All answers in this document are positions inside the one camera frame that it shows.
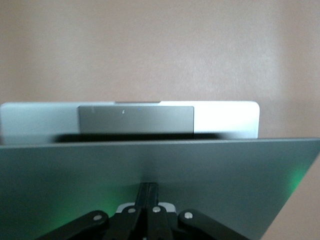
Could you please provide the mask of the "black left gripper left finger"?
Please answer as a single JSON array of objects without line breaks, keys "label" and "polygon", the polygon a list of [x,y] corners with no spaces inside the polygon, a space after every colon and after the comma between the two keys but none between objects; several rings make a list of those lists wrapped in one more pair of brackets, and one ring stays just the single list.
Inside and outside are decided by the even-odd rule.
[{"label": "black left gripper left finger", "polygon": [[102,210],[82,215],[40,237],[39,240],[130,240],[146,206],[150,184],[141,183],[133,206],[110,217]]}]

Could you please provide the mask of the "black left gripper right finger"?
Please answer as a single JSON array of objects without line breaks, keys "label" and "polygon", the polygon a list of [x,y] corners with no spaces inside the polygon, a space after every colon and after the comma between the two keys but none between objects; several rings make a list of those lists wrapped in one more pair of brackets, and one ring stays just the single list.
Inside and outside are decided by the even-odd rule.
[{"label": "black left gripper right finger", "polygon": [[179,214],[159,205],[159,186],[149,184],[150,240],[246,240],[247,237],[195,209]]}]

